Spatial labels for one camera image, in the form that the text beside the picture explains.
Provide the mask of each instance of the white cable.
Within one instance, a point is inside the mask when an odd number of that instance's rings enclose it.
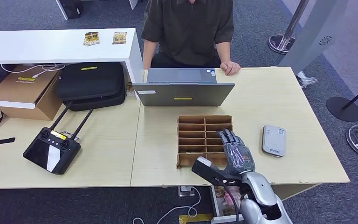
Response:
[[[46,68],[46,67],[50,67],[50,66],[51,66],[51,65],[49,65],[49,64],[40,64],[40,65],[36,65],[36,66],[34,66],[34,67],[31,67],[31,68],[29,68],[29,69],[25,69],[24,71],[9,71],[9,70],[7,70],[7,69],[5,69],[5,68],[3,67],[3,64],[0,64],[0,67],[1,67],[3,70],[5,70],[5,71],[7,71],[7,72],[10,72],[10,73],[23,73],[23,72],[29,71],[29,70],[31,70],[31,69],[34,69],[34,68],[36,68],[36,67],[42,67],[43,71],[40,72],[40,73],[38,73],[38,74],[36,74],[36,75],[34,75],[34,76],[32,76],[32,78],[37,78],[39,75],[45,73],[46,71],[58,71],[58,70],[61,70],[61,69],[65,68],[65,64],[56,64],[56,63],[54,63],[54,67],[52,67],[52,68]]]
[[[196,217],[196,216],[198,215],[198,211],[194,208],[194,206],[196,206],[197,204],[199,204],[199,203],[201,202],[201,194],[200,194],[200,192],[199,192],[195,187],[192,187],[192,189],[196,190],[196,192],[198,193],[198,196],[199,196],[198,202],[195,203],[195,204],[193,204],[192,206],[180,206],[180,207],[175,207],[175,208],[169,210],[169,212],[167,212],[165,215],[163,215],[163,216],[160,218],[160,220],[157,222],[157,224],[159,224],[163,218],[165,218],[169,213],[171,213],[171,211],[173,211],[173,210],[175,210],[175,209],[188,208],[189,211],[187,211],[187,214],[189,215],[189,217],[190,217],[190,218]],[[194,214],[194,215],[190,215],[190,211],[191,211],[192,209],[195,211],[195,214]],[[137,220],[137,219],[138,219],[138,220],[141,220],[142,224],[145,224],[145,223],[143,222],[143,220],[142,220],[141,218],[138,218],[138,217],[132,220],[132,224],[135,224],[135,220]]]

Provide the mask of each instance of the dark green shirt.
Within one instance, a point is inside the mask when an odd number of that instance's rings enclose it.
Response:
[[[215,43],[231,42],[232,0],[150,0],[141,37],[179,63],[204,65],[216,55]]]

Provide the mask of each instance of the white power bank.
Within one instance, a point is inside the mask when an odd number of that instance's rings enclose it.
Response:
[[[286,154],[286,130],[272,125],[264,126],[262,151],[272,156],[284,156]]]

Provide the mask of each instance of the man's arm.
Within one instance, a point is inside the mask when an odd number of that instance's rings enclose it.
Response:
[[[222,7],[222,16],[215,36],[216,50],[221,60],[220,68],[230,76],[237,73],[241,67],[231,61],[230,42],[233,38],[233,1],[227,0]]]
[[[157,43],[145,40],[143,44],[143,69],[149,69]]]
[[[143,47],[143,68],[149,69],[157,42],[164,34],[162,0],[150,0],[149,13],[141,37],[145,40]]]
[[[216,50],[222,63],[231,61],[230,42],[216,44]]]

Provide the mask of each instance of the gray laptop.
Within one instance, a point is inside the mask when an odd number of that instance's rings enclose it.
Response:
[[[144,106],[220,106],[235,86],[214,69],[150,69],[147,82],[132,84]]]

